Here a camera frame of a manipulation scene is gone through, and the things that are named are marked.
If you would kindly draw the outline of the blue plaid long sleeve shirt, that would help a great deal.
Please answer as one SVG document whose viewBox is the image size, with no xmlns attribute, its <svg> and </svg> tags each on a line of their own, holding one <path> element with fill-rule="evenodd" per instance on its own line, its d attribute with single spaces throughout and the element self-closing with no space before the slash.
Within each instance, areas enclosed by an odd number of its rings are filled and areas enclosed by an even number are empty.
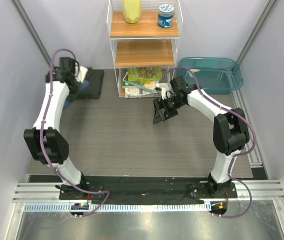
<svg viewBox="0 0 284 240">
<path fill-rule="evenodd" d="M 63 111 L 70 107 L 74 100 L 78 99 L 81 94 L 84 93 L 84 90 L 88 89 L 89 82 L 84 80 L 83 82 L 76 82 L 75 86 L 71 87 L 70 94 L 67 96 L 64 105 Z"/>
</svg>

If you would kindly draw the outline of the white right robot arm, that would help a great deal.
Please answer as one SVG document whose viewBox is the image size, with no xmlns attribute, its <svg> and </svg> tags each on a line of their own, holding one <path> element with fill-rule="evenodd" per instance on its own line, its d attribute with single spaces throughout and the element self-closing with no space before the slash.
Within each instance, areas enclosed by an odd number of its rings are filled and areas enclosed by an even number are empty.
<svg viewBox="0 0 284 240">
<path fill-rule="evenodd" d="M 212 197 L 220 197 L 230 188 L 235 160 L 249 142 L 245 114 L 241 108 L 229 108 L 215 101 L 197 85 L 188 85 L 181 76 L 172 79 L 170 85 L 171 88 L 158 88 L 161 97 L 153 101 L 153 122 L 157 124 L 176 116 L 182 106 L 193 107 L 212 121 L 217 155 L 207 190 Z"/>
</svg>

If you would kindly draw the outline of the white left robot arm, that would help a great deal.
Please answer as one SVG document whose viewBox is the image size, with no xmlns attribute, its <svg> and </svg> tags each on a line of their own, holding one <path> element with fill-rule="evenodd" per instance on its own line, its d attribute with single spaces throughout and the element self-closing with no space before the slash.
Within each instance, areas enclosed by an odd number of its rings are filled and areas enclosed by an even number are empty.
<svg viewBox="0 0 284 240">
<path fill-rule="evenodd" d="M 24 140 L 34 160 L 50 167 L 62 184 L 57 186 L 63 197 L 84 199 L 88 194 L 86 180 L 69 157 L 69 144 L 60 133 L 63 109 L 68 97 L 78 93 L 87 68 L 71 57 L 62 57 L 45 77 L 45 96 L 37 120 L 24 131 Z"/>
</svg>

